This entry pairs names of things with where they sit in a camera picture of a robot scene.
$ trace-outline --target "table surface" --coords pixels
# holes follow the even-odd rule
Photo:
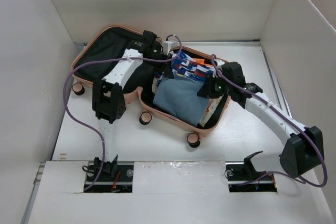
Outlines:
[[[264,54],[257,42],[193,42],[185,46],[217,54],[228,61],[239,62],[247,82],[257,83],[274,103],[278,103],[272,86]],[[98,128],[91,108],[92,90],[69,98],[69,109],[75,117]],[[120,161],[199,161],[242,160],[245,156],[263,150],[280,152],[283,146],[274,133],[256,117],[230,102],[218,127],[202,139],[197,149],[189,147],[188,132],[165,121],[153,118],[149,125],[139,123],[141,106],[138,100],[127,106],[117,120],[117,151]],[[65,114],[52,160],[89,161],[100,156],[98,135]]]
[[[259,84],[277,103],[258,43],[184,45],[238,61],[246,80]],[[81,97],[72,93],[68,104],[76,117],[98,126],[89,88]],[[99,155],[101,143],[65,115],[53,160],[66,161],[46,164],[30,224],[333,223],[321,189],[283,176],[275,176],[278,193],[229,193],[224,161],[241,161],[259,150],[283,149],[271,130],[236,103],[230,103],[218,127],[197,149],[187,145],[187,132],[164,121],[153,118],[149,125],[141,125],[140,112],[138,102],[128,106],[117,131],[119,160],[141,161],[134,164],[133,193],[81,193],[85,179],[81,166]],[[313,171],[305,176],[316,181]]]

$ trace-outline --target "blue towel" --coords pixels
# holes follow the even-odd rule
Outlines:
[[[164,77],[156,91],[153,104],[168,114],[194,127],[209,104],[208,98],[198,97],[202,84],[174,73],[174,79]]]

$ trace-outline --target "open suitcase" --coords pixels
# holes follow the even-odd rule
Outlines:
[[[101,32],[99,32],[96,37],[87,44],[85,49],[73,61],[71,65],[71,70],[85,62],[121,58],[125,49],[127,48],[128,43],[132,40],[142,41],[142,32],[121,25],[108,26],[104,28]],[[161,50],[161,41],[162,39],[160,37],[157,37],[154,44],[155,50]],[[188,54],[193,59],[200,59],[203,60],[204,63],[211,64],[211,57],[207,54],[187,47],[182,47],[182,52]],[[79,69],[74,74],[74,78],[78,82],[72,86],[72,89],[76,94],[82,94],[82,85],[91,87],[95,80],[101,80],[115,67],[117,63],[118,62],[90,65]],[[200,145],[201,139],[205,137],[209,132],[211,132],[219,123],[224,110],[228,106],[230,96],[223,96],[220,100],[216,101],[216,106],[213,108],[211,114],[207,115],[207,121],[206,123],[202,124],[203,126],[200,124],[198,124],[197,126],[192,126],[166,113],[161,108],[153,104],[153,99],[155,96],[152,90],[153,80],[154,69],[147,65],[144,61],[142,65],[140,65],[135,70],[135,72],[129,78],[129,81],[126,83],[123,89],[126,105],[130,104],[136,98],[139,98],[140,103],[143,107],[143,112],[141,113],[141,115],[139,115],[140,123],[144,125],[149,124],[152,120],[153,114],[157,118],[165,120],[190,132],[190,134],[187,136],[187,141],[189,145],[193,148],[198,147]]]

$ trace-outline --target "purple hose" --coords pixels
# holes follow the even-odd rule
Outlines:
[[[252,95],[255,98],[257,98],[259,101],[261,101],[263,104],[268,105],[268,102],[266,100],[264,100],[263,98],[261,98],[260,96],[243,89],[242,87],[238,86],[237,84],[233,83],[232,81],[230,81],[229,79],[227,79],[222,72],[219,70],[219,68],[217,67],[217,65],[215,64],[215,59],[217,58],[216,55],[211,55],[212,59],[211,59],[211,63],[212,65],[215,67],[217,74],[223,78],[226,82],[228,82],[230,85],[232,85],[233,87],[235,87],[236,89],[239,89],[240,91]],[[283,119],[285,122],[287,122],[288,124],[290,124],[292,127],[294,127],[298,132],[300,132],[306,139],[307,141],[311,144],[311,146],[313,147],[314,151],[316,152],[321,165],[322,165],[322,169],[323,169],[323,182],[321,184],[314,184],[313,182],[310,182],[308,180],[306,180],[305,178],[303,178],[302,176],[299,176],[299,179],[301,179],[302,181],[298,181],[297,179],[295,179],[296,181],[302,183],[302,184],[309,184],[311,186],[314,187],[324,187],[327,184],[328,181],[328,173],[327,173],[327,167],[326,167],[326,163],[324,162],[323,156],[321,154],[321,152],[319,151],[319,149],[317,148],[317,146],[315,145],[315,143],[313,142],[313,140],[304,132],[302,131],[298,126],[296,126],[293,122],[291,122],[290,120],[288,120],[285,116],[283,116],[277,109],[275,109],[273,106],[269,107],[278,117],[280,117],[281,119]],[[248,185],[252,182],[258,181],[260,179],[262,179],[263,177],[269,175],[269,174],[273,174],[273,173],[277,173],[277,174],[282,174],[285,175],[287,177],[292,178],[291,176],[289,176],[288,174],[282,173],[282,172],[274,172],[274,171],[269,171],[266,174],[263,174],[262,176],[260,176],[259,178],[253,180],[253,181],[249,181],[249,182],[245,182],[245,183],[241,183],[239,185],[243,186],[243,185]]]
[[[154,60],[154,59],[146,59],[146,58],[141,58],[141,57],[129,57],[128,59],[131,59],[131,60],[144,60],[144,61],[151,61],[151,62],[161,62],[161,63],[165,63],[165,62],[169,62],[169,61],[172,61],[173,59],[177,58],[178,56],[180,56],[180,53],[182,51],[182,42],[181,40],[178,38],[178,36],[176,35],[169,35],[167,36],[167,39],[169,37],[175,37],[177,40],[178,40],[178,43],[180,43],[180,48],[179,48],[179,51],[177,52],[177,54],[170,58],[170,59],[167,59],[167,60]],[[86,62],[86,63],[83,63],[82,65],[79,65],[78,67],[76,67],[73,71],[70,72],[70,74],[68,75],[68,77],[65,79],[65,82],[64,82],[64,86],[63,86],[63,103],[64,103],[64,107],[65,107],[65,111],[67,112],[67,114],[69,115],[69,117],[71,119],[73,119],[75,122],[93,130],[94,132],[96,132],[100,139],[101,139],[101,143],[102,143],[102,149],[103,149],[103,156],[102,156],[102,159],[101,159],[101,165],[99,167],[99,170],[98,170],[98,173],[95,177],[95,179],[93,180],[93,182],[87,186],[86,188],[84,188],[84,191],[91,188],[98,180],[100,174],[101,174],[101,171],[103,169],[103,164],[104,164],[104,161],[105,161],[105,140],[104,140],[104,137],[103,135],[97,130],[95,129],[94,127],[90,126],[89,124],[86,124],[86,123],[83,123],[82,121],[78,120],[77,118],[75,118],[71,112],[69,111],[69,108],[68,108],[68,101],[67,101],[67,95],[66,95],[66,91],[67,91],[67,86],[68,86],[68,82],[69,80],[71,79],[72,75],[79,69],[85,67],[85,66],[88,66],[88,65],[94,65],[94,64],[101,64],[101,63],[110,63],[110,62],[114,62],[114,61],[121,61],[121,60],[127,60],[127,58],[121,58],[121,59],[110,59],[110,60],[97,60],[97,61],[91,61],[91,62]]]

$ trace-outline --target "purple cable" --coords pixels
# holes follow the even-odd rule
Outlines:
[[[154,59],[146,59],[146,58],[141,58],[141,57],[129,57],[128,59],[131,59],[131,60],[144,60],[144,61],[151,61],[151,62],[161,62],[161,63],[165,63],[165,62],[169,62],[169,61],[172,61],[174,60],[175,58],[177,58],[178,56],[180,56],[180,53],[182,52],[182,42],[181,40],[178,38],[178,36],[176,35],[169,35],[167,36],[167,39],[169,37],[175,37],[177,40],[178,40],[178,43],[180,43],[180,48],[179,48],[179,51],[177,52],[177,54],[170,58],[170,59],[167,59],[167,60],[154,60]],[[99,167],[99,170],[97,172],[97,175],[95,177],[95,179],[93,180],[93,182],[87,186],[86,188],[84,188],[84,191],[91,188],[98,180],[100,174],[101,174],[101,171],[103,169],[103,164],[104,164],[104,161],[105,161],[105,140],[104,140],[104,137],[103,135],[97,130],[95,129],[94,127],[90,126],[89,124],[86,124],[80,120],[78,120],[77,118],[75,118],[71,112],[69,111],[69,108],[68,108],[68,101],[67,101],[67,95],[66,95],[66,92],[67,92],[67,86],[68,86],[68,82],[69,80],[71,79],[72,75],[79,69],[83,68],[83,67],[86,67],[88,65],[94,65],[94,64],[101,64],[101,63],[110,63],[110,62],[114,62],[114,61],[121,61],[121,60],[127,60],[127,58],[121,58],[121,59],[110,59],[110,60],[97,60],[97,61],[91,61],[91,62],[86,62],[86,63],[83,63],[82,65],[79,65],[78,67],[76,67],[73,71],[70,72],[70,74],[68,75],[68,77],[65,79],[65,82],[64,82],[64,86],[63,86],[63,103],[64,103],[64,107],[65,107],[65,111],[67,112],[67,114],[69,115],[69,117],[71,119],[73,119],[75,122],[93,130],[94,132],[96,132],[100,139],[101,139],[101,143],[102,143],[102,149],[103,149],[103,156],[102,156],[102,159],[101,159],[101,165]]]
[[[222,72],[219,70],[219,68],[217,67],[217,65],[215,64],[215,59],[217,58],[216,55],[211,55],[212,56],[212,59],[211,59],[211,63],[212,65],[214,66],[214,68],[216,69],[216,72],[217,74],[223,78],[226,82],[228,82],[230,85],[232,85],[233,87],[235,87],[236,89],[239,89],[240,91],[246,93],[246,94],[249,94],[249,95],[252,95],[253,97],[257,98],[259,101],[261,101],[263,104],[265,105],[268,105],[268,102],[261,98],[260,96],[248,91],[248,90],[245,90],[243,89],[242,87],[238,86],[237,84],[233,83],[232,81],[230,81],[229,79],[227,79],[223,74]],[[269,171],[267,172],[266,174],[263,174],[262,176],[260,176],[259,178],[253,180],[253,181],[248,181],[248,182],[245,182],[245,183],[241,183],[241,184],[238,184],[238,185],[241,185],[241,186],[244,186],[244,185],[248,185],[252,182],[255,182],[255,181],[258,181],[260,179],[262,179],[263,177],[269,175],[269,174],[273,174],[273,173],[276,173],[276,174],[282,174],[282,175],[285,175],[289,178],[292,178],[294,179],[295,181],[297,182],[300,182],[302,184],[309,184],[311,186],[314,186],[314,187],[324,187],[326,184],[327,184],[327,181],[328,181],[328,173],[327,173],[327,167],[326,167],[326,163],[324,162],[324,159],[323,159],[323,156],[321,154],[321,152],[319,151],[319,149],[317,148],[317,146],[315,145],[315,143],[313,142],[313,140],[303,131],[301,130],[298,126],[296,126],[293,122],[291,122],[289,119],[287,119],[285,116],[283,116],[277,109],[275,109],[273,106],[269,106],[269,108],[278,116],[280,117],[281,119],[283,119],[285,122],[287,122],[288,124],[290,124],[292,127],[294,127],[298,132],[300,132],[305,138],[306,140],[311,144],[311,146],[313,147],[314,151],[316,152],[319,160],[320,160],[320,163],[322,165],[322,169],[323,169],[323,182],[321,184],[314,184],[313,182],[310,182],[308,180],[306,180],[305,178],[303,178],[302,176],[299,176],[299,179],[302,180],[298,180],[298,179],[295,179],[291,176],[289,176],[288,174],[286,173],[282,173],[282,172],[275,172],[275,171]]]

